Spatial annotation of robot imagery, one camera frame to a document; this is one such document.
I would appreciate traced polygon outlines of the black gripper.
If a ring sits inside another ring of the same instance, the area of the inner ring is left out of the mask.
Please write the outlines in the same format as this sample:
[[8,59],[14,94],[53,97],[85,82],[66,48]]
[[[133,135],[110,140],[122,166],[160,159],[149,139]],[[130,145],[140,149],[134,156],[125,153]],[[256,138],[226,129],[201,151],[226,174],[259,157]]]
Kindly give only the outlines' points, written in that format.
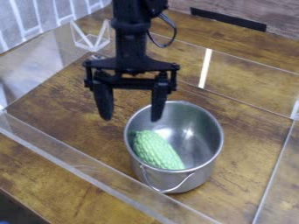
[[84,86],[93,91],[100,117],[109,121],[113,115],[113,89],[152,89],[150,121],[160,120],[169,91],[176,90],[176,74],[180,66],[152,59],[146,53],[146,40],[166,47],[173,40],[160,45],[148,26],[116,29],[116,56],[106,59],[86,59]]

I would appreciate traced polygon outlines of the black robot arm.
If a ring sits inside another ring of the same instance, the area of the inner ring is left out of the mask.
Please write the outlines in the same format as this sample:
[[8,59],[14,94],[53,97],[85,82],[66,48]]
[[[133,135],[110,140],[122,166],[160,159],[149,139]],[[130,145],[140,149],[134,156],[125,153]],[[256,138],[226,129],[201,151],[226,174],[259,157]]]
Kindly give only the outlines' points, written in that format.
[[97,112],[104,120],[113,114],[113,90],[140,89],[152,92],[150,120],[157,121],[164,112],[166,95],[176,90],[176,73],[180,66],[149,58],[145,44],[150,19],[160,18],[166,24],[173,21],[164,15],[168,0],[112,0],[110,26],[116,32],[116,56],[108,59],[88,59],[82,62]]

